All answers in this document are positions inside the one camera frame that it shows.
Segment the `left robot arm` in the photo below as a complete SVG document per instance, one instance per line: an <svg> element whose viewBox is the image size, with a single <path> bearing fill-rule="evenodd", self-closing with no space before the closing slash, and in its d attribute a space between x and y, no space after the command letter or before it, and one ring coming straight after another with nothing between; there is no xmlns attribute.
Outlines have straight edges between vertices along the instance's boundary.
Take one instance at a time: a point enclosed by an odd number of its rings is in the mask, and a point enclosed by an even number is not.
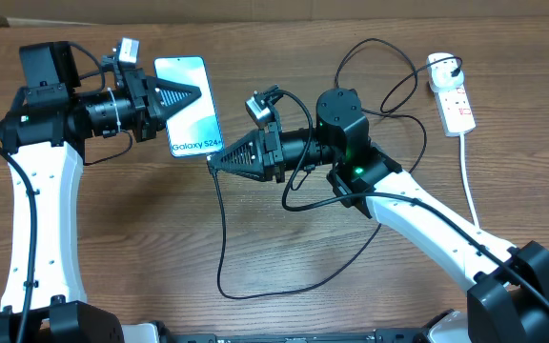
<svg viewBox="0 0 549 343"><path fill-rule="evenodd" d="M0 342L168 342L160 323L124 325L87 300L77 250L77 198L85 143L95 136L153 139L201 96L192 85L147 75L125 38L97 61L115 87L83 91L71 41L24 46L26 83L0 121L0 155L13 183L10 271Z"/></svg>

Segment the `blue Galaxy smartphone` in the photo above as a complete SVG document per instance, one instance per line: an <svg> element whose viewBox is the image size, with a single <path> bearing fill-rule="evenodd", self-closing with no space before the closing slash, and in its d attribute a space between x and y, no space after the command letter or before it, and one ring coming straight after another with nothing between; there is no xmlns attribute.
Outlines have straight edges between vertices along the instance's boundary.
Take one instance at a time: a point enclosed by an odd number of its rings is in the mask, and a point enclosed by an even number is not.
<svg viewBox="0 0 549 343"><path fill-rule="evenodd" d="M158 78L196 86L201 95L167 120L171 154L175 158L222 151L224 140L206 63L201 56L160 57L154 60Z"/></svg>

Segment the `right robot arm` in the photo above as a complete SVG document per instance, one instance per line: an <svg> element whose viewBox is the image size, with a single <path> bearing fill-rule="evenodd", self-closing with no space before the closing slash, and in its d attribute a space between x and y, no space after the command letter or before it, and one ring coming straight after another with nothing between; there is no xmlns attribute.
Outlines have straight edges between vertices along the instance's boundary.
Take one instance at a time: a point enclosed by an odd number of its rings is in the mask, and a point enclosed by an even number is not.
<svg viewBox="0 0 549 343"><path fill-rule="evenodd" d="M439 202L369 134L355 91L324 91L306 128L284 131L276 103L285 91L255 93L246 104L255 129L208 159L227 172L291 187L300 171L328 168L333 199L388 226L435 261L465 293L465 312L434 318L419 342L549 342L549 251L517 247Z"/></svg>

